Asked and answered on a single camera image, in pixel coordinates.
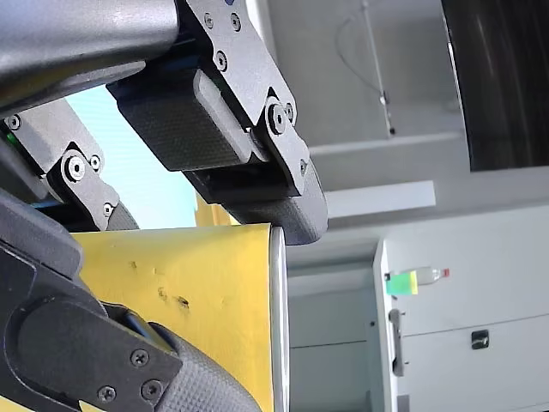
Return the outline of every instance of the textured rubber pad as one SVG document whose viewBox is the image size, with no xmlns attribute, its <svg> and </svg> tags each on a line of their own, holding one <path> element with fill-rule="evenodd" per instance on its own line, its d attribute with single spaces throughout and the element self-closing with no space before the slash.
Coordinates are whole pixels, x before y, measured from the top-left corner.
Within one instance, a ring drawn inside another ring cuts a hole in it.
<svg viewBox="0 0 549 412">
<path fill-rule="evenodd" d="M 224 204 L 241 223 L 272 223 L 282 227 L 287 245 L 308 245 L 328 229 L 326 199 L 312 162 L 305 173 L 305 193 L 272 202 Z"/>
<path fill-rule="evenodd" d="M 248 391 L 213 360 L 163 326 L 151 326 L 183 361 L 155 412 L 261 412 Z"/>
</svg>

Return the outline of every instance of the black monitor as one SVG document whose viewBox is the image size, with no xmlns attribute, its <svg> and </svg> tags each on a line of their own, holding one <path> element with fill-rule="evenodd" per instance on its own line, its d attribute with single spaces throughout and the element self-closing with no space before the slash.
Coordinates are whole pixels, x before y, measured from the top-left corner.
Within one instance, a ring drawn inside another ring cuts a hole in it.
<svg viewBox="0 0 549 412">
<path fill-rule="evenodd" d="M 443 0 L 471 170 L 549 166 L 549 1 Z"/>
</svg>

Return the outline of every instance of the cabinet door handle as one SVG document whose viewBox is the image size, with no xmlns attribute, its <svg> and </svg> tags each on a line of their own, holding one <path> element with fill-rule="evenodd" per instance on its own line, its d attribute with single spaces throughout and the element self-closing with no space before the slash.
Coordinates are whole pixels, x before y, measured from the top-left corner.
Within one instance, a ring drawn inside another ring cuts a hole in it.
<svg viewBox="0 0 549 412">
<path fill-rule="evenodd" d="M 404 376 L 404 360 L 402 357 L 401 312 L 398 309 L 393 309 L 389 312 L 389 321 L 393 325 L 393 342 L 395 345 L 393 373 L 395 376 L 402 378 Z"/>
</svg>

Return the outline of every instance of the yellow cardboard tube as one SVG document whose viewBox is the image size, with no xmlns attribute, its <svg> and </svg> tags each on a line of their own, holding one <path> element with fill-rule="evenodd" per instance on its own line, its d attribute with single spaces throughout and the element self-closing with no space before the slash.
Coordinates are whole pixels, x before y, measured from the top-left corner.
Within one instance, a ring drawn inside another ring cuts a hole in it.
<svg viewBox="0 0 549 412">
<path fill-rule="evenodd" d="M 163 324 L 273 412 L 269 225 L 76 234 L 98 299 Z M 0 399 L 2 412 L 21 412 Z"/>
</svg>

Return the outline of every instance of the screw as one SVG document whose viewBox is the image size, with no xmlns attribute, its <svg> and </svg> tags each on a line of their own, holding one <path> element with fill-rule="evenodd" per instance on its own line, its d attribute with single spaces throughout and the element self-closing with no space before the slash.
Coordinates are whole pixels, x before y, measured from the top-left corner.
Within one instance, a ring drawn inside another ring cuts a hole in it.
<svg viewBox="0 0 549 412">
<path fill-rule="evenodd" d="M 144 367 L 148 364 L 148 352 L 143 349 L 134 350 L 131 354 L 130 360 L 134 367 Z"/>
<path fill-rule="evenodd" d="M 206 23 L 207 28 L 214 28 L 214 19 L 212 19 L 211 14 L 206 13 L 204 15 L 204 23 Z"/>
<path fill-rule="evenodd" d="M 117 392 L 112 386 L 103 386 L 97 392 L 97 398 L 101 403 L 111 403 L 117 397 Z"/>
<path fill-rule="evenodd" d="M 105 206 L 103 206 L 103 215 L 105 215 L 105 217 L 111 217 L 112 209 L 113 207 L 110 203 L 105 203 Z"/>
<path fill-rule="evenodd" d="M 148 401 L 156 401 L 162 395 L 162 383 L 158 380 L 149 380 L 141 387 L 141 396 Z"/>
<path fill-rule="evenodd" d="M 89 164 L 92 166 L 92 169 L 97 172 L 101 167 L 101 159 L 98 155 L 94 154 L 89 161 Z"/>
<path fill-rule="evenodd" d="M 72 156 L 66 163 L 65 172 L 73 182 L 80 182 L 86 174 L 86 165 L 78 156 Z"/>
<path fill-rule="evenodd" d="M 307 162 L 303 159 L 301 160 L 301 176 L 305 176 L 305 172 L 307 171 Z"/>
<path fill-rule="evenodd" d="M 236 13 L 231 14 L 231 23 L 232 23 L 232 28 L 234 28 L 235 32 L 239 32 L 240 29 L 242 28 L 242 23 L 240 22 L 240 17 L 238 17 L 238 15 Z"/>
<path fill-rule="evenodd" d="M 17 115 L 8 117 L 8 127 L 12 131 L 19 130 L 21 128 L 21 118 Z"/>
<path fill-rule="evenodd" d="M 223 51 L 219 50 L 216 54 L 216 57 L 217 57 L 217 67 L 219 68 L 219 70 L 226 71 L 229 64 L 226 61 L 225 53 Z"/>
<path fill-rule="evenodd" d="M 286 112 L 281 105 L 274 104 L 268 109 L 268 125 L 276 135 L 281 135 L 286 130 Z"/>
<path fill-rule="evenodd" d="M 292 106 L 292 103 L 288 103 L 286 105 L 286 115 L 288 116 L 288 120 L 290 120 L 290 122 L 293 123 L 293 106 Z"/>
</svg>

